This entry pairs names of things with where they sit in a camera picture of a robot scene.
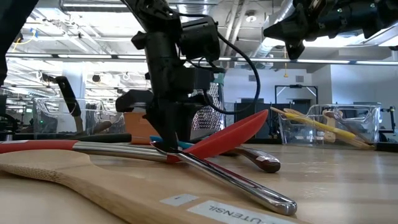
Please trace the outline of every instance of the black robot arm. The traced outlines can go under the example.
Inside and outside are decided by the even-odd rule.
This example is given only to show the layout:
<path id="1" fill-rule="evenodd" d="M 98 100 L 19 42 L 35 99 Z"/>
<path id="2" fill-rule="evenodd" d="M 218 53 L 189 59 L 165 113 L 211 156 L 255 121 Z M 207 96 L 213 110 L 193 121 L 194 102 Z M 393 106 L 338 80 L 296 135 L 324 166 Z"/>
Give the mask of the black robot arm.
<path id="1" fill-rule="evenodd" d="M 193 116 L 208 102 L 203 95 L 189 97 L 188 94 L 194 89 L 207 91 L 214 80 L 211 69 L 185 67 L 180 53 L 186 60 L 198 57 L 209 62 L 217 60 L 220 56 L 217 25 L 208 16 L 182 24 L 180 14 L 163 0 L 122 2 L 146 31 L 138 32 L 131 42 L 138 50 L 145 50 L 152 96 L 144 98 L 139 91 L 130 90 L 116 100 L 116 110 L 128 112 L 144 104 L 145 119 L 167 146 L 177 148 L 178 139 L 190 139 Z"/>
<path id="2" fill-rule="evenodd" d="M 334 38 L 362 30 L 365 38 L 398 21 L 397 0 L 294 0 L 294 13 L 264 29 L 266 37 L 283 40 L 290 59 L 304 51 L 303 40 Z"/>

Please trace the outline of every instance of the blue object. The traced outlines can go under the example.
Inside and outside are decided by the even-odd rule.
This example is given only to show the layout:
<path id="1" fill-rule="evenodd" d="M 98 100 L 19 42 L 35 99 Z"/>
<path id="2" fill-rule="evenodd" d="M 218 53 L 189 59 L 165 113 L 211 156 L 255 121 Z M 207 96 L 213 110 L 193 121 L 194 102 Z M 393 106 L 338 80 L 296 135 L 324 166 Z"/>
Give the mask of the blue object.
<path id="1" fill-rule="evenodd" d="M 149 138 L 150 138 L 151 141 L 158 141 L 158 142 L 162 142 L 163 141 L 163 139 L 160 136 L 149 136 Z M 182 141 L 178 141 L 177 144 L 182 149 L 188 149 L 189 147 L 193 146 L 192 143 L 182 142 Z"/>

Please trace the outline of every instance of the wooden table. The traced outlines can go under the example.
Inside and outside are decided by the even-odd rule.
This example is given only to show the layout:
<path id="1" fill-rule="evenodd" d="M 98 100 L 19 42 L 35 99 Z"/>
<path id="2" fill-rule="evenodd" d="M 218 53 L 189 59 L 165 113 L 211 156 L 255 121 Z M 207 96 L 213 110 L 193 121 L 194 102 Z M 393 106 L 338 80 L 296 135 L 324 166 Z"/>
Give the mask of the wooden table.
<path id="1" fill-rule="evenodd" d="M 260 146 L 282 168 L 266 174 L 244 157 L 211 160 L 298 203 L 296 217 L 310 223 L 398 223 L 398 154 L 388 152 Z M 186 164 L 92 156 L 105 169 L 168 187 L 228 200 L 229 188 Z M 257 206 L 241 198 L 241 203 Z M 57 184 L 0 172 L 0 223 L 124 223 Z"/>

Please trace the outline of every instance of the red handle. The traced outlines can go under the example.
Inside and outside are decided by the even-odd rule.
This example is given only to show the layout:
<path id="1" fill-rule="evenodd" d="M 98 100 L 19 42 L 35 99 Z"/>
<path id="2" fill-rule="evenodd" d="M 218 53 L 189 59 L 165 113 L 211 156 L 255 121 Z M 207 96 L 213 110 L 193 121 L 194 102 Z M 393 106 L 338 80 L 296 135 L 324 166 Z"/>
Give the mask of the red handle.
<path id="1" fill-rule="evenodd" d="M 29 140 L 0 142 L 0 153 L 37 149 L 73 150 L 77 140 Z"/>

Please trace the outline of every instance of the metal grater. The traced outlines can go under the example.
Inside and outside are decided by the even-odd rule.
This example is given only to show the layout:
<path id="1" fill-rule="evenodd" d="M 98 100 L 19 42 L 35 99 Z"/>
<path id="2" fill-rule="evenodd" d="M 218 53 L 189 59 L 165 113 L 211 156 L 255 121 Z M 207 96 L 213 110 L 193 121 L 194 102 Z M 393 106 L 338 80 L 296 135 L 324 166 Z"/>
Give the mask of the metal grater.
<path id="1" fill-rule="evenodd" d="M 210 83 L 208 95 L 213 98 L 213 103 L 218 108 L 224 109 L 223 87 L 219 83 Z M 192 95 L 203 94 L 202 90 L 194 90 Z M 215 111 L 210 106 L 206 106 L 199 110 L 193 117 L 192 130 L 214 130 L 224 129 L 224 115 Z"/>

